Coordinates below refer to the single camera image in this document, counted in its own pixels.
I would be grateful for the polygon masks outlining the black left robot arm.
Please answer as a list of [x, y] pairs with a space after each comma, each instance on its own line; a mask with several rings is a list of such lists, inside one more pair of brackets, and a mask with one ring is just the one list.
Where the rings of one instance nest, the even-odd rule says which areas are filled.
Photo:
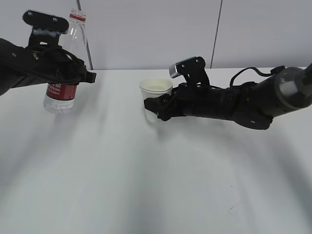
[[16, 46], [0, 40], [0, 94], [38, 84], [94, 83], [96, 73], [61, 46]]

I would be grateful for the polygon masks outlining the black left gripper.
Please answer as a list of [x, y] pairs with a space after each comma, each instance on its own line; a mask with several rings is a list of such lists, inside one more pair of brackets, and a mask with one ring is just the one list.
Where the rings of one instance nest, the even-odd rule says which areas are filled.
[[9, 83], [95, 83], [83, 60], [60, 48], [33, 51], [9, 44]]

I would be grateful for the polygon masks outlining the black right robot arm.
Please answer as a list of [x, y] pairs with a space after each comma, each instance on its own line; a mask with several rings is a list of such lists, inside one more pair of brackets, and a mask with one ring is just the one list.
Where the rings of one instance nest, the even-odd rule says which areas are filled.
[[312, 67], [276, 67], [268, 74], [253, 68], [266, 79], [219, 88], [210, 84], [204, 68], [182, 72], [185, 83], [170, 94], [146, 98], [144, 107], [157, 118], [168, 121], [173, 117], [203, 117], [233, 121], [255, 130], [266, 130], [275, 117], [311, 106]]

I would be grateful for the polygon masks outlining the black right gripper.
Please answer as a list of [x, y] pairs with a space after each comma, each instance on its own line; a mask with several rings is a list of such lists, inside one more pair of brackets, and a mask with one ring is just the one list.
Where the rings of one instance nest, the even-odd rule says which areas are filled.
[[230, 88], [193, 89], [185, 83], [178, 86], [176, 94], [149, 97], [143, 101], [144, 108], [162, 121], [184, 116], [231, 119], [235, 103], [236, 91]]

